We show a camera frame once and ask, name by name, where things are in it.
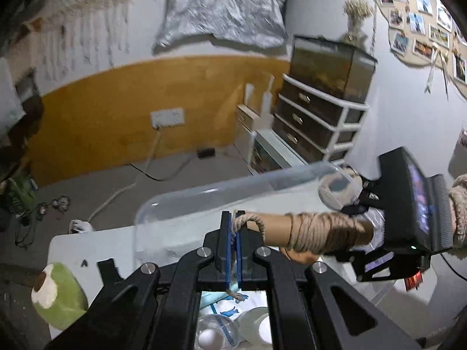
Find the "white wall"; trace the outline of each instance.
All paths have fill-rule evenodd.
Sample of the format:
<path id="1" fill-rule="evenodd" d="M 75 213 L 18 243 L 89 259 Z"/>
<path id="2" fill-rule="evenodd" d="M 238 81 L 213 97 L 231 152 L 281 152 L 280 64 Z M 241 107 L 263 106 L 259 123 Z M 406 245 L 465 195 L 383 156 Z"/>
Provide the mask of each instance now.
<path id="1" fill-rule="evenodd" d="M 344 0 L 289 0 L 288 34 L 337 39 L 346 32 L 343 3 Z M 370 18 L 363 28 L 369 37 L 368 48 L 372 26 Z M 447 101 L 440 70 L 435 72 L 431 94 L 424 93 L 429 69 L 411 69 L 391 53 L 388 23 L 379 11 L 374 55 L 378 65 L 367 99 L 370 113 L 347 160 L 363 174 L 374 178 L 379 175 L 377 155 L 406 146 L 426 175 L 443 173 L 450 185 L 452 177 L 447 167 L 462 124 L 467 123 L 467 101 L 460 99 L 452 86 Z"/>
<path id="2" fill-rule="evenodd" d="M 324 35 L 337 39 L 346 32 L 344 0 L 289 0 L 286 28 L 289 35 Z M 372 19 L 363 30 L 372 35 Z M 426 175 L 443 173 L 450 185 L 448 164 L 461 127 L 467 123 L 467 101 L 449 88 L 450 100 L 444 92 L 441 71 L 436 71 L 433 90 L 425 94 L 429 69 L 411 69 L 403 65 L 389 50 L 388 23 L 380 12 L 377 16 L 375 58 L 378 60 L 367 102 L 370 105 L 365 125 L 348 161 L 370 178 L 379 176 L 377 155 L 399 146 L 406 146 Z M 453 267 L 467 276 L 467 260 L 448 255 Z M 413 337 L 428 335 L 452 323 L 467 304 L 467 286 L 444 263 L 433 257 L 438 281 L 428 303 L 395 290 L 379 307 Z"/>
<path id="3" fill-rule="evenodd" d="M 190 55 L 253 55 L 265 56 L 262 52 L 252 51 L 251 48 L 246 46 L 232 44 L 229 47 L 226 43 L 219 44 L 218 41 L 185 41 L 184 45 L 178 46 L 167 52 L 158 53 L 153 55 L 153 45 L 155 43 L 156 33 L 161 28 L 164 19 L 166 0 L 132 0 L 129 10 L 129 53 L 120 51 L 116 45 L 112 46 L 114 55 L 114 67 L 120 67 L 131 63 L 144 62 L 163 57 L 174 56 L 190 56 Z M 108 70 L 109 61 L 107 56 L 107 33 L 104 25 L 104 12 L 100 12 L 100 45 L 99 45 L 99 72 Z M 67 33 L 73 30 L 72 24 L 67 25 Z M 71 71 L 71 56 L 72 52 L 69 49 L 67 54 L 68 60 L 68 74 L 66 77 L 57 78 L 57 80 L 46 80 L 45 68 L 39 65 L 37 72 L 37 83 L 39 91 L 42 95 L 51 92 L 61 86 L 69 84 L 78 79 L 90 76 L 97 72 L 96 70 L 96 52 L 94 51 L 94 44 L 91 43 L 91 61 L 92 64 L 85 63 L 83 60 L 82 47 L 79 45 L 79 20 L 74 26 L 76 33 L 76 67 L 75 71 Z M 278 58 L 288 59 L 285 50 L 275 51 L 274 55 Z"/>

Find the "power adapter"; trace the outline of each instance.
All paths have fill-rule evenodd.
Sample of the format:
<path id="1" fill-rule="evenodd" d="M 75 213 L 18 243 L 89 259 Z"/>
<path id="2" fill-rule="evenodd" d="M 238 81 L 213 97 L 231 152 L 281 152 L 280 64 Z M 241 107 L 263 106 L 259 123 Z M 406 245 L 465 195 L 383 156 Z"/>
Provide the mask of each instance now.
<path id="1" fill-rule="evenodd" d="M 216 155 L 216 149 L 213 147 L 208 147 L 205 149 L 197 150 L 196 155 L 199 159 L 211 158 Z"/>

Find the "clear plastic container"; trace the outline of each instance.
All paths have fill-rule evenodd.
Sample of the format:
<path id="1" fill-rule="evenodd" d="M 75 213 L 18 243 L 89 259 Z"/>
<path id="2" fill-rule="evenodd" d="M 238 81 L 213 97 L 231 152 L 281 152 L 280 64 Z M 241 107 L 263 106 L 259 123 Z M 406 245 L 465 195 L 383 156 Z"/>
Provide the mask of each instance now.
<path id="1" fill-rule="evenodd" d="M 207 314 L 198 319 L 195 350 L 233 350 L 240 343 L 238 325 L 221 314 Z"/>
<path id="2" fill-rule="evenodd" d="M 332 211 L 319 198 L 320 180 L 338 173 L 353 184 L 355 196 L 360 187 L 340 167 L 329 162 L 317 162 L 268 173 L 223 181 L 183 191 L 153 197 L 139 208 L 135 217 L 135 268 L 145 262 L 159 266 L 179 261 L 189 251 L 203 244 L 209 231 L 219 228 L 223 210 L 248 210 L 259 213 L 286 214 L 288 212 Z M 384 226 L 384 221 L 374 225 Z M 374 243 L 367 245 L 368 251 Z M 358 284 L 347 277 L 342 264 L 329 261 L 331 268 L 345 275 L 351 284 Z M 379 295 L 387 285 L 379 282 L 377 292 L 370 291 L 369 300 Z"/>
<path id="3" fill-rule="evenodd" d="M 252 345 L 271 345 L 271 326 L 266 307 L 256 307 L 243 312 L 236 320 L 240 336 Z"/>

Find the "yellow wall paint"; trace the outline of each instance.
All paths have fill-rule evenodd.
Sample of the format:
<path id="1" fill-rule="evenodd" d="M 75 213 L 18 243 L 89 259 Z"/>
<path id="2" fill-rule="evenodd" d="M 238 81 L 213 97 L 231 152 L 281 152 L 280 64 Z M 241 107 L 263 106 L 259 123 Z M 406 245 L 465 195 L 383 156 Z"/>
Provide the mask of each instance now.
<path id="1" fill-rule="evenodd" d="M 185 125 L 166 129 L 157 157 L 226 146 L 235 136 L 235 108 L 258 70 L 275 77 L 289 62 L 249 56 L 158 59 L 98 73 L 43 97 L 40 131 L 29 143 L 40 185 L 143 160 L 156 131 L 149 112 L 182 107 Z"/>

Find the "drawer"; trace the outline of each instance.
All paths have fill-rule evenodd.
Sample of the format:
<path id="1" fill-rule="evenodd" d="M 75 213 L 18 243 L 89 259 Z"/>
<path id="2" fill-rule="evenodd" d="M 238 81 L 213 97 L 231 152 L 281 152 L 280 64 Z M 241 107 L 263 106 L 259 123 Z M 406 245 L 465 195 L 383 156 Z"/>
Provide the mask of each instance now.
<path id="1" fill-rule="evenodd" d="M 305 108 L 310 113 L 313 113 L 323 121 L 326 121 L 331 126 L 337 126 L 340 114 L 342 113 L 342 107 L 334 105 L 327 100 L 323 100 L 310 92 L 301 90 L 299 87 L 285 80 L 280 94 L 290 101 L 295 102 L 295 104 Z"/>
<path id="2" fill-rule="evenodd" d="M 287 145 L 295 150 L 298 155 L 305 159 L 306 162 L 313 163 L 323 159 L 324 154 L 320 150 L 278 118 L 274 118 L 272 130 L 274 130 L 274 132 L 281 137 Z"/>
<path id="3" fill-rule="evenodd" d="M 362 111 L 357 111 L 355 109 L 349 109 L 346 117 L 346 124 L 358 124 L 363 116 Z"/>
<path id="4" fill-rule="evenodd" d="M 336 143 L 352 142 L 355 134 L 356 132 L 340 132 Z"/>
<path id="5" fill-rule="evenodd" d="M 246 112 L 244 112 L 242 109 L 237 107 L 237 120 L 239 120 L 242 125 L 246 126 L 250 130 L 253 130 L 253 118 L 249 116 Z"/>
<path id="6" fill-rule="evenodd" d="M 343 159 L 347 155 L 347 150 L 339 151 L 337 153 L 333 153 L 329 156 L 329 161 L 333 162 L 335 160 Z"/>
<path id="7" fill-rule="evenodd" d="M 328 128 L 283 100 L 279 100 L 276 114 L 284 121 L 287 121 L 293 127 L 300 130 L 305 136 L 323 149 L 328 146 L 334 134 L 334 132 L 331 132 Z"/>
<path id="8" fill-rule="evenodd" d="M 255 132 L 251 132 L 237 122 L 237 134 L 235 135 L 234 146 L 243 157 L 243 159 L 250 163 L 251 153 L 253 152 L 253 142 L 255 140 Z"/>

